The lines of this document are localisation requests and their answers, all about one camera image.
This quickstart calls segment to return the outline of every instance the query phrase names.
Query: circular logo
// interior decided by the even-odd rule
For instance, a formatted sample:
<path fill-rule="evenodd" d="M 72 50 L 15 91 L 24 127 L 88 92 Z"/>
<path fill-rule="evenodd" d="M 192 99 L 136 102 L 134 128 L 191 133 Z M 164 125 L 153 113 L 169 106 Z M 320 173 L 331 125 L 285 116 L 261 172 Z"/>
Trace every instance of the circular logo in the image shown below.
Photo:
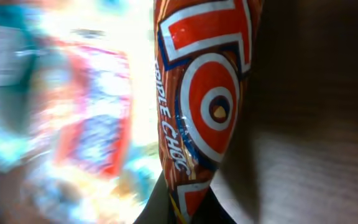
<path fill-rule="evenodd" d="M 192 144 L 220 162 L 237 119 L 239 80 L 220 54 L 204 54 L 187 68 L 180 87 L 180 111 Z"/>

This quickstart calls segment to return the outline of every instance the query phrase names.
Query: blurry colorful package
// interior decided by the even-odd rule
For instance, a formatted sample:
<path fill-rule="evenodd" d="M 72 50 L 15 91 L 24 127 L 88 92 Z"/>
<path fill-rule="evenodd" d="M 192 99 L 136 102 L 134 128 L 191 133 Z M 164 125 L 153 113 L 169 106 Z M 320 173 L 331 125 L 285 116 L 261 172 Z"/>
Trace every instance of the blurry colorful package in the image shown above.
<path fill-rule="evenodd" d="M 259 0 L 155 1 L 159 151 L 178 223 L 191 222 L 240 114 Z"/>
<path fill-rule="evenodd" d="M 0 170 L 28 162 L 14 209 L 54 223 L 132 223 L 162 171 L 150 41 L 153 2 L 20 3 L 11 6 L 21 10 L 25 28 L 19 31 L 36 47 L 25 51 L 33 57 L 29 62 L 10 62 L 17 71 L 0 78 L 0 91 L 9 91 L 4 97 L 15 91 L 22 97 L 0 98 L 0 105 L 20 102 L 27 110 L 7 118 L 25 119 L 23 136 L 0 139 L 0 157 L 13 154 Z M 0 32 L 3 40 L 7 35 Z M 18 48 L 12 53 L 24 52 L 20 41 L 10 46 Z M 26 75 L 22 70 L 31 66 Z M 17 77 L 9 77 L 14 72 Z"/>

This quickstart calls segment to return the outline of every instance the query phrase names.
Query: candy bar wrapper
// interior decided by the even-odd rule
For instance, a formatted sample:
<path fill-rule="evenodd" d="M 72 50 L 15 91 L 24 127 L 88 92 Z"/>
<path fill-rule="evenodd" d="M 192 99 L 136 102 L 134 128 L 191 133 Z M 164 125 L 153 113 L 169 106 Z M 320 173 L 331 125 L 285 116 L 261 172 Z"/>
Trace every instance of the candy bar wrapper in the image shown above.
<path fill-rule="evenodd" d="M 258 0 L 156 0 L 159 152 L 178 223 L 191 222 L 246 90 Z"/>

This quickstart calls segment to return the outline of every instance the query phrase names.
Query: dark wooden surface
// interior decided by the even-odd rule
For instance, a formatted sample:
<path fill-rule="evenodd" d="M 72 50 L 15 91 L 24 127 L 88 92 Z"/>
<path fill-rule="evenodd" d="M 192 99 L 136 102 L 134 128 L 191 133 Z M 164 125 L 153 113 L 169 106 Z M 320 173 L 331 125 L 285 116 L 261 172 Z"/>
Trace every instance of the dark wooden surface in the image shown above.
<path fill-rule="evenodd" d="M 253 63 L 218 198 L 238 223 L 358 223 L 358 1 L 266 0 Z"/>

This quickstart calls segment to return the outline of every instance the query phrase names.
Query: blue outline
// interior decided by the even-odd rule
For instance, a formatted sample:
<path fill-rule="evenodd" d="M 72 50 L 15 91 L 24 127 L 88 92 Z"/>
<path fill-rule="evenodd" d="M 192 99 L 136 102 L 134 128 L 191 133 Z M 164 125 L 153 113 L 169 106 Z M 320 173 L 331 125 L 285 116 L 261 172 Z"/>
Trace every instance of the blue outline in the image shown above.
<path fill-rule="evenodd" d="M 214 172 L 218 169 L 211 161 L 207 160 L 204 156 L 200 155 L 197 150 L 193 147 L 190 142 L 190 139 L 187 137 L 185 129 L 181 123 L 180 112 L 179 112 L 179 99 L 178 95 L 175 97 L 175 120 L 177 122 L 177 127 L 180 132 L 181 138 L 185 143 L 187 150 L 190 152 L 191 156 L 198 161 L 200 165 Z"/>
<path fill-rule="evenodd" d="M 165 71 L 172 70 L 172 69 L 174 69 L 174 68 L 176 68 L 177 66 L 180 66 L 180 65 L 186 65 L 190 61 L 190 58 L 185 58 L 183 60 L 179 60 L 179 61 L 177 61 L 175 63 L 169 64 L 169 61 L 167 60 L 167 58 L 168 58 L 167 53 L 165 53 L 165 47 L 164 47 L 164 44 L 163 44 L 162 38 L 161 38 L 161 31 L 158 32 L 157 38 L 158 38 L 158 46 L 160 47 L 162 63 L 164 64 Z"/>

